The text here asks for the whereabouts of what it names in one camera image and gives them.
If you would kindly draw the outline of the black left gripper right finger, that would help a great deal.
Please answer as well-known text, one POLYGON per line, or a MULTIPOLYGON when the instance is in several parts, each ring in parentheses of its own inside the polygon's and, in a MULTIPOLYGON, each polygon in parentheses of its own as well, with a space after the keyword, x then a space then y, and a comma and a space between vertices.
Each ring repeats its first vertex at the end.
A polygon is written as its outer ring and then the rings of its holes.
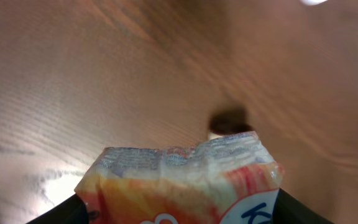
POLYGON ((272 224, 333 224, 280 189, 273 210, 272 224))

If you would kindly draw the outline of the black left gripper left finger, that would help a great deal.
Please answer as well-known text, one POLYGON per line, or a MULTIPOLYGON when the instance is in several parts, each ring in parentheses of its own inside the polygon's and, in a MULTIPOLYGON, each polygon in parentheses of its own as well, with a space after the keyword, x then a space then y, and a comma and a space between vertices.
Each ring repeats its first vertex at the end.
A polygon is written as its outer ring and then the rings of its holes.
POLYGON ((61 204, 31 220, 27 224, 88 224, 86 206, 77 196, 72 195, 61 204))

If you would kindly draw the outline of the orange snack packet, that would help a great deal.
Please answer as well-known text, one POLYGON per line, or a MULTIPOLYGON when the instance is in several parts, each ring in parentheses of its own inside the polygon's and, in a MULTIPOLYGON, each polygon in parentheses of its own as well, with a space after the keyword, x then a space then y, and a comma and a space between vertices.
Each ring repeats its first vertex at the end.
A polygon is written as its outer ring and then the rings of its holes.
POLYGON ((107 147, 75 193, 91 223, 269 223, 283 175, 251 131, 194 147, 107 147))

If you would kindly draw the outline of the white barcode scanner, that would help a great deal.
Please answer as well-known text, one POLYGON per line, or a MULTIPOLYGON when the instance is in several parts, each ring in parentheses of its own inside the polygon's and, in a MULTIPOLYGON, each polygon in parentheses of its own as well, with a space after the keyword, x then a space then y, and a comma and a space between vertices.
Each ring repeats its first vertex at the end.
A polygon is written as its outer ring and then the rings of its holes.
POLYGON ((307 6, 315 6, 326 2, 327 0, 300 0, 300 1, 307 6))

